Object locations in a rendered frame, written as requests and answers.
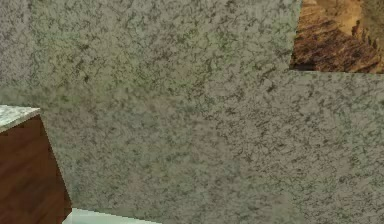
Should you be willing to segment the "brown landscape wall picture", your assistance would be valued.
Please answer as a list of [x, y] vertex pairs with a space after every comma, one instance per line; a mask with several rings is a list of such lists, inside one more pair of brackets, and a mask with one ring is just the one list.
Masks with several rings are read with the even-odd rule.
[[384, 0], [302, 0], [290, 68], [384, 74]]

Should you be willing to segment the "brown cabinet with marble top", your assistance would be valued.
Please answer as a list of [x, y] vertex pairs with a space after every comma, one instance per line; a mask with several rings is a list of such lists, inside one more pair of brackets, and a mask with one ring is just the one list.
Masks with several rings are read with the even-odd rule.
[[0, 105], [0, 224], [62, 224], [71, 211], [40, 110]]

